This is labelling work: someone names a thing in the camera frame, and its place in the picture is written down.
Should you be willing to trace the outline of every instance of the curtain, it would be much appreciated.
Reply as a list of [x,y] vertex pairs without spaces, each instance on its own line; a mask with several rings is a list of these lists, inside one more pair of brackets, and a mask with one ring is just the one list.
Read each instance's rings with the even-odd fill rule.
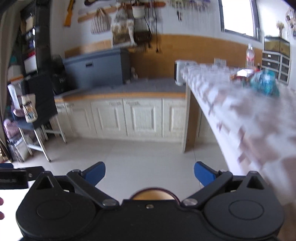
[[7,71],[20,27],[20,10],[30,2],[31,0],[18,0],[3,13],[0,20],[0,148],[2,155],[4,153],[7,157],[9,157],[9,153],[6,149],[5,134],[2,126],[7,101]]

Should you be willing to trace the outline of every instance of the cabinet door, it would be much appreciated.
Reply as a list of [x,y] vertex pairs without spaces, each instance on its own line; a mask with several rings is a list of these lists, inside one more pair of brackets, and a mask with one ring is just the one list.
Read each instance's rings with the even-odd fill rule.
[[128,136],[162,137],[161,99],[124,99]]
[[163,99],[163,137],[182,139],[185,127],[186,101]]
[[[62,131],[65,133],[65,136],[66,137],[74,136],[65,104],[64,103],[56,104],[56,107],[58,112],[57,117],[59,119],[59,124],[61,125]],[[51,119],[51,125],[54,130],[59,130],[59,126],[55,118]]]
[[93,101],[91,109],[100,137],[127,136],[122,99]]
[[66,103],[66,109],[72,130],[76,136],[88,138],[98,137],[94,126],[90,101]]

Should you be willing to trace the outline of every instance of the plastic bottle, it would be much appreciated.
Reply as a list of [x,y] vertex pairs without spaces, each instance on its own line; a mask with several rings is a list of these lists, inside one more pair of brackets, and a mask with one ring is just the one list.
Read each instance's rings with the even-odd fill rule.
[[251,44],[248,45],[246,69],[252,69],[254,67],[255,52]]

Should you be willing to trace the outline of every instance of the tote bag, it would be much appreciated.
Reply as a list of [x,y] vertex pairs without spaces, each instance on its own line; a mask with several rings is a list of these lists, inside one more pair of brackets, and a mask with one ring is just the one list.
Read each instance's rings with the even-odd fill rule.
[[91,33],[99,34],[110,30],[108,15],[102,9],[98,9],[96,15],[91,21]]

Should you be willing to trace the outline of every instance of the chair leg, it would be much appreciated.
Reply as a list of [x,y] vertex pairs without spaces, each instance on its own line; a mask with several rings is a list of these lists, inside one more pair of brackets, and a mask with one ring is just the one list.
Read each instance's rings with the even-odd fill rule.
[[44,145],[43,145],[42,139],[40,138],[40,136],[38,135],[38,132],[37,132],[36,130],[34,130],[34,132],[35,132],[35,135],[36,135],[36,137],[37,137],[37,140],[38,140],[38,142],[39,142],[39,145],[40,145],[40,147],[41,147],[41,149],[42,149],[42,151],[43,151],[43,153],[44,153],[46,159],[47,159],[49,162],[51,162],[50,158],[49,158],[48,155],[47,155],[47,152],[46,152],[46,150],[45,150],[45,147],[44,147]]
[[48,141],[48,136],[47,136],[47,133],[45,132],[44,125],[41,125],[41,128],[42,128],[42,132],[44,134],[45,139]]
[[28,149],[30,155],[33,155],[32,150],[27,146],[27,142],[26,142],[25,134],[24,134],[23,130],[21,128],[19,128],[19,130],[20,130],[20,134],[22,135],[22,139],[24,140],[24,143],[26,145],[26,148]]
[[66,137],[65,137],[65,133],[63,132],[63,130],[62,130],[62,128],[61,128],[61,125],[60,125],[60,123],[59,123],[59,118],[57,117],[57,115],[55,116],[55,119],[56,119],[56,121],[57,121],[57,125],[59,126],[59,130],[60,130],[60,132],[61,132],[61,136],[62,136],[62,138],[63,138],[63,141],[64,141],[65,143],[67,143],[67,140],[66,140]]

